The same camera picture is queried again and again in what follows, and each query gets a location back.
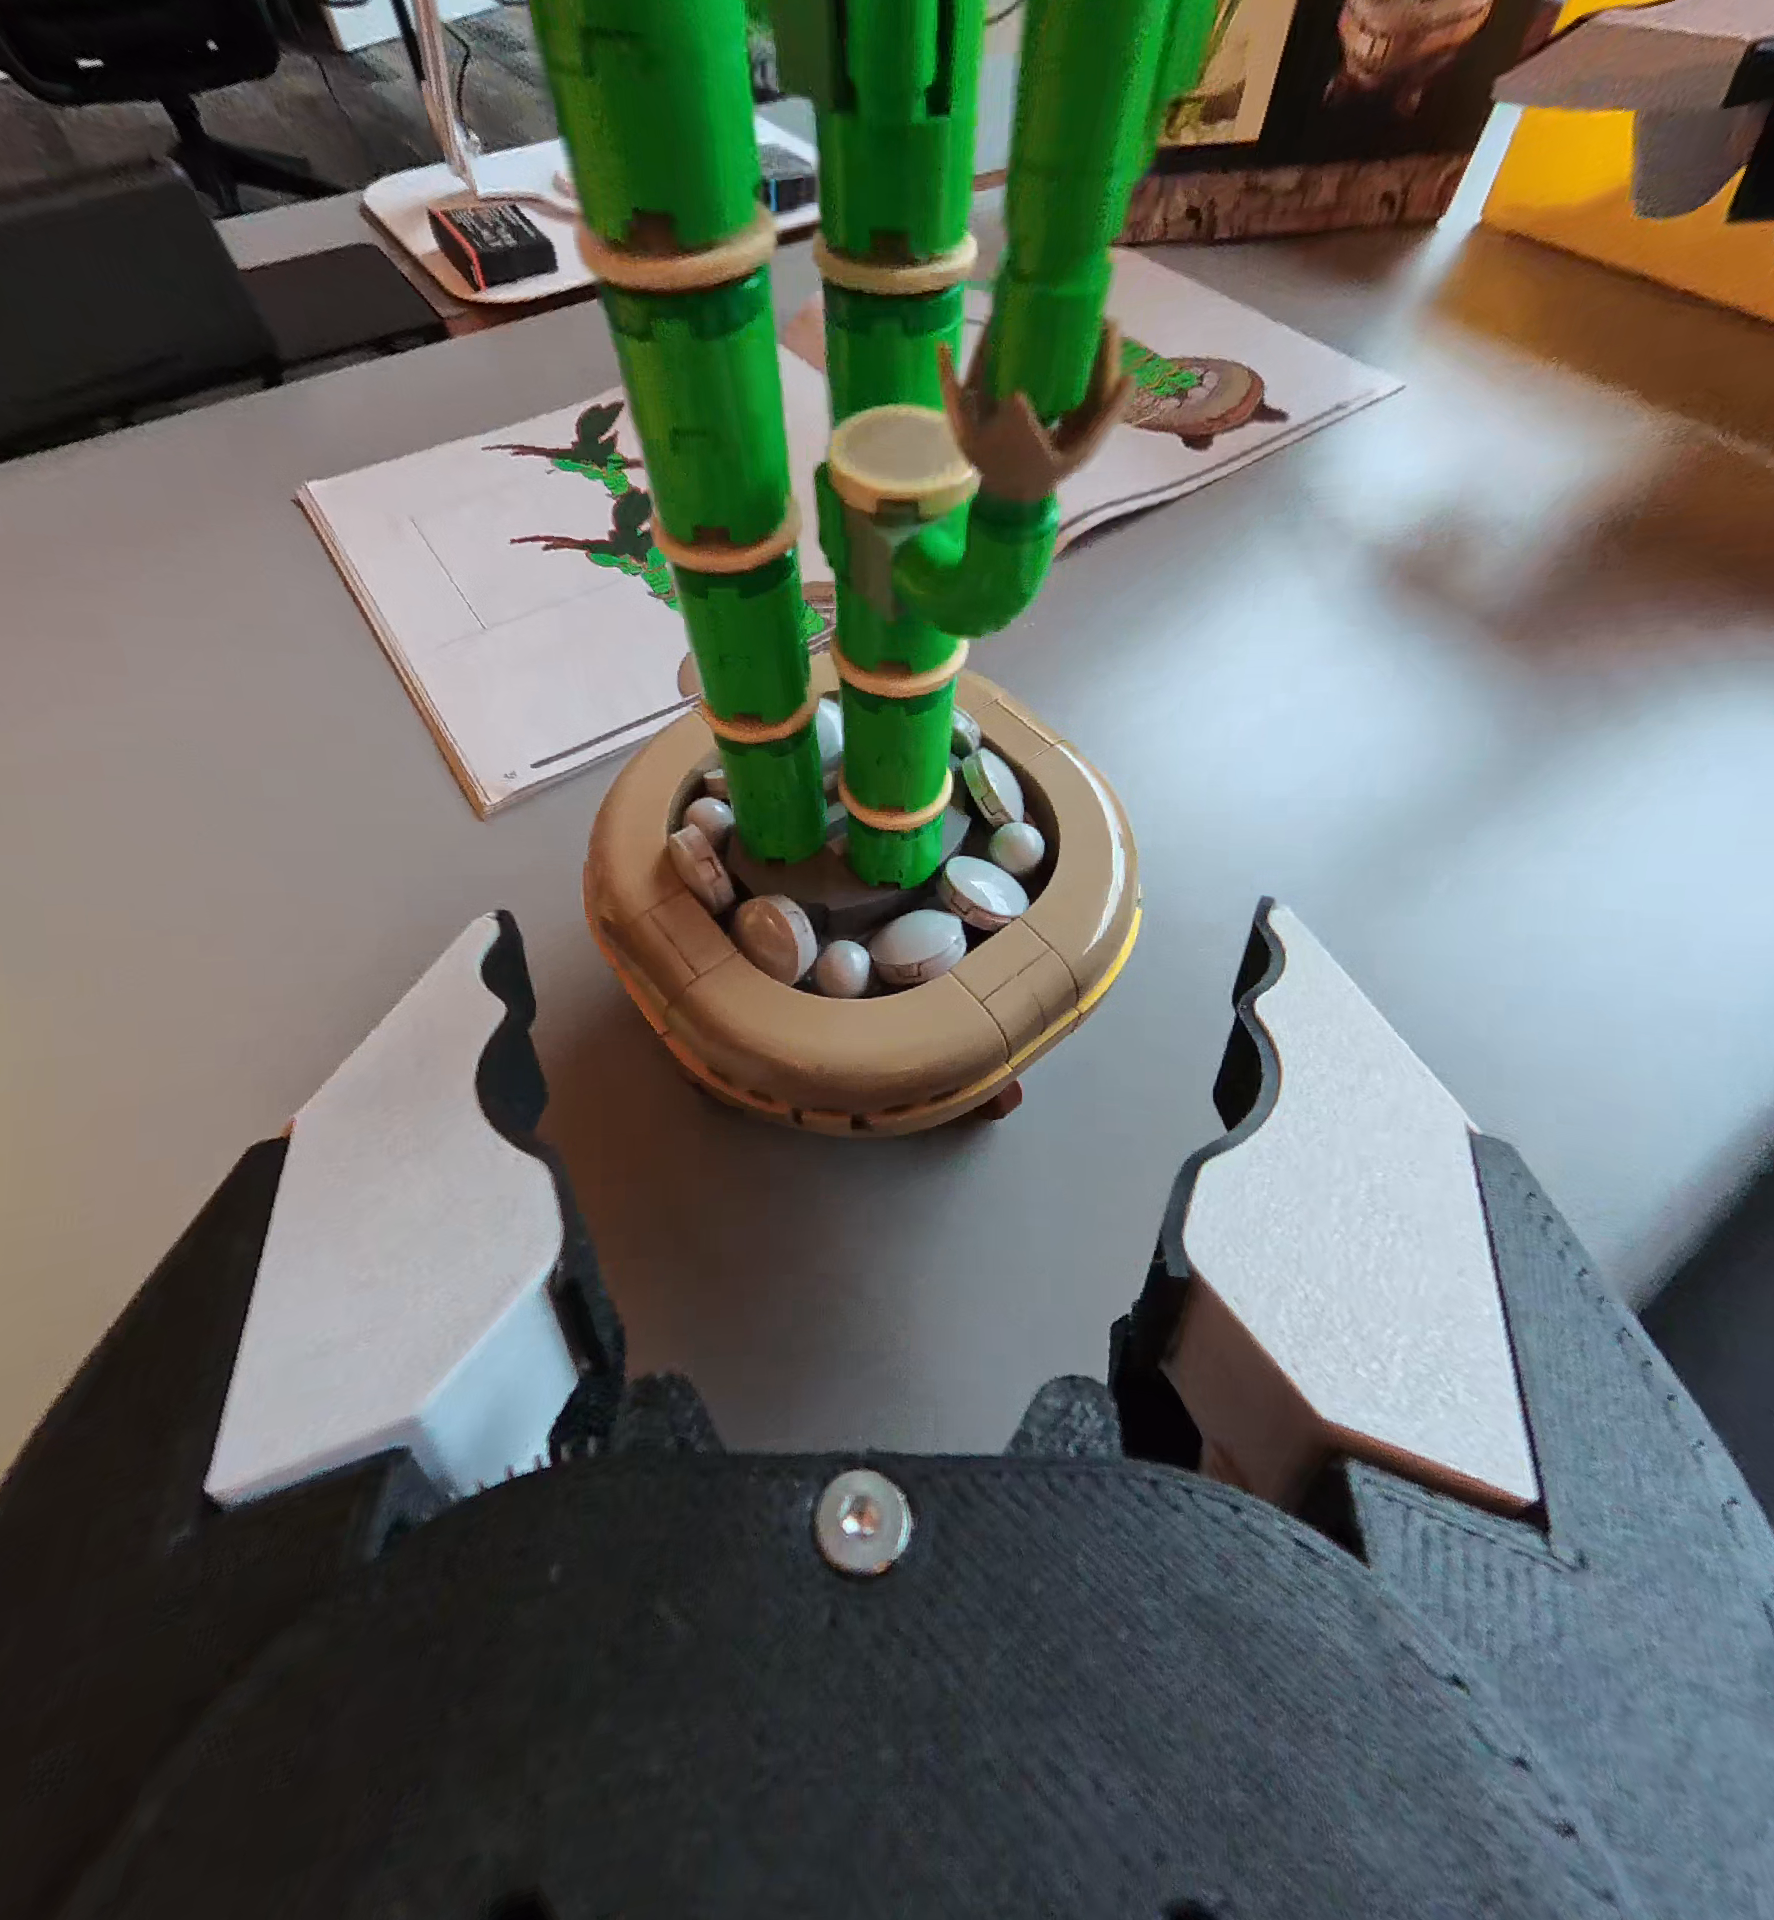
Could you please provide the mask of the green lego bamboo plant model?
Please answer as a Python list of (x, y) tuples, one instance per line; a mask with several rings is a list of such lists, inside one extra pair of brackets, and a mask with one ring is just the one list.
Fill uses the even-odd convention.
[(824, 1135), (1009, 1111), (1139, 932), (1130, 833), (968, 670), (1060, 539), (1132, 381), (1111, 250), (1217, 5), (1023, 5), (991, 315), (968, 351), (984, 5), (763, 5), (818, 149), (829, 435), (803, 502), (746, 5), (535, 5), (698, 682), (613, 782), (586, 923), (682, 1073)]

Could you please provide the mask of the lego instruction booklet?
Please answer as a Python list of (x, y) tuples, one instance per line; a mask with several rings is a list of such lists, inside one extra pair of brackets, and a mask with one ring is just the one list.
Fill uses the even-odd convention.
[[(1402, 391), (1139, 250), (1113, 252), (1119, 423), (1060, 488), (1056, 557)], [(298, 504), (488, 817), (696, 697), (624, 388), (308, 483)]]

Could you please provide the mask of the yellow parts bin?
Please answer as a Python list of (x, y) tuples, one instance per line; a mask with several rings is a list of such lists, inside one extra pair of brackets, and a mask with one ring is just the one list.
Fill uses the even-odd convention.
[(1633, 209), (1633, 116), (1527, 108), (1479, 212), (1530, 240), (1669, 292), (1774, 323), (1774, 227), (1729, 223), (1735, 183), (1676, 219)]

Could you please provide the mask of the black office chair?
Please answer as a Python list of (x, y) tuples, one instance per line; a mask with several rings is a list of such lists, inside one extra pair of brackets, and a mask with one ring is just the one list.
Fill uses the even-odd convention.
[(0, 204), (0, 462), (446, 335), (366, 241), (244, 269), (172, 166)]
[(304, 196), (314, 183), (203, 125), (205, 93), (272, 77), (279, 56), (261, 3), (0, 3), (0, 74), (58, 108), (163, 108), (174, 164), (226, 214), (240, 212), (244, 186)]

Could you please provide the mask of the black battery with red edge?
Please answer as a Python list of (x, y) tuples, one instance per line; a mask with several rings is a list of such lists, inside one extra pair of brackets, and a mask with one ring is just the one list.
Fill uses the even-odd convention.
[(427, 229), (439, 256), (477, 294), (553, 273), (561, 263), (553, 241), (518, 203), (433, 204)]

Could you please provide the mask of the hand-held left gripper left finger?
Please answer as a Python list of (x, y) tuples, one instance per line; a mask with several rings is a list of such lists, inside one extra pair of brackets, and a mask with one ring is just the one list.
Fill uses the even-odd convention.
[(549, 1464), (619, 1370), (515, 919), (444, 948), (293, 1119), (203, 1489), (401, 1450), (444, 1500)]

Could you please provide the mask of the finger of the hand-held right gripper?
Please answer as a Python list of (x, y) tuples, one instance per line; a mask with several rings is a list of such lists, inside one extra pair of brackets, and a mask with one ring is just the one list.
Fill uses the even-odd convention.
[(1734, 104), (1746, 54), (1774, 15), (1588, 15), (1502, 74), (1517, 108), (1633, 114), (1633, 209), (1676, 219), (1708, 204), (1762, 138), (1767, 108)]

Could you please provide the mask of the black lego set box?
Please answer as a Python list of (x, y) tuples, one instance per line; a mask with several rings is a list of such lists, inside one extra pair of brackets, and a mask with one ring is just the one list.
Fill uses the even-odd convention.
[(1123, 246), (1437, 223), (1560, 3), (1228, 3)]

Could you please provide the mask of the white stand base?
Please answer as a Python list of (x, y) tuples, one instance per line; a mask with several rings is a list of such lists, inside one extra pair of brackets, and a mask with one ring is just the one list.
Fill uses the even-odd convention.
[[(436, 164), (387, 175), (363, 190), (370, 223), (463, 312), (510, 318), (519, 309), (585, 300), (597, 292), (579, 246), (579, 199), (561, 136), (484, 149), (466, 129), (457, 56), (438, 5), (413, 5), (422, 104), (439, 144)], [(523, 214), (543, 240), (539, 263), (488, 282), (461, 247), (442, 244), (442, 212), (479, 204)]]

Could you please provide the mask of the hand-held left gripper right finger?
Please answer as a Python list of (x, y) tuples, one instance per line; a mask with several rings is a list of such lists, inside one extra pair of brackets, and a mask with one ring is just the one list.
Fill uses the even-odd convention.
[(1285, 1512), (1332, 1461), (1536, 1512), (1475, 1123), (1278, 900), (1241, 958), (1213, 1111), (1111, 1332), (1123, 1450)]

